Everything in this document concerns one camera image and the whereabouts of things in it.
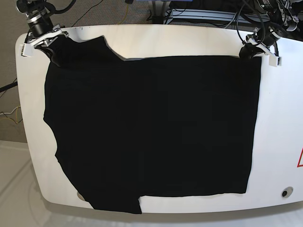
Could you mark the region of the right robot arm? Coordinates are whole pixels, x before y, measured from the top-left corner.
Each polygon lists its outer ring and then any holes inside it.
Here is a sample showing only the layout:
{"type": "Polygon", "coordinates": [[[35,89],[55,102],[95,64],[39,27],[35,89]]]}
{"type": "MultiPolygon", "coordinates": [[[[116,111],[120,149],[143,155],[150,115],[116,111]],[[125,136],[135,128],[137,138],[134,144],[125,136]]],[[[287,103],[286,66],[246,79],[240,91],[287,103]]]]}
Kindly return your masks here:
{"type": "Polygon", "coordinates": [[[60,25],[54,25],[52,15],[59,15],[69,11],[76,1],[71,1],[64,9],[57,10],[52,3],[46,0],[18,0],[16,8],[26,15],[27,32],[24,43],[21,45],[21,56],[32,57],[34,50],[42,51],[52,63],[58,67],[62,64],[60,38],[67,38],[69,34],[63,31],[60,25]]]}

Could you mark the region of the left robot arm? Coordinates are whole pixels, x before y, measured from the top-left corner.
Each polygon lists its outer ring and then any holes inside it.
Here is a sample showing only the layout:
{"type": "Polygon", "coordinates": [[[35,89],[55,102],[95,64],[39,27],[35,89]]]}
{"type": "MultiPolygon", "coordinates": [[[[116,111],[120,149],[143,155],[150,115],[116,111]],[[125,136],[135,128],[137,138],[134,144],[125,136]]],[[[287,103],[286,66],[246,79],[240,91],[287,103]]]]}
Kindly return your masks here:
{"type": "Polygon", "coordinates": [[[296,29],[303,31],[303,21],[299,19],[302,11],[301,0],[254,0],[252,3],[244,0],[236,13],[236,28],[240,17],[256,28],[252,34],[246,35],[245,39],[239,36],[243,44],[239,57],[248,60],[265,54],[269,56],[269,65],[281,65],[277,42],[296,29]]]}

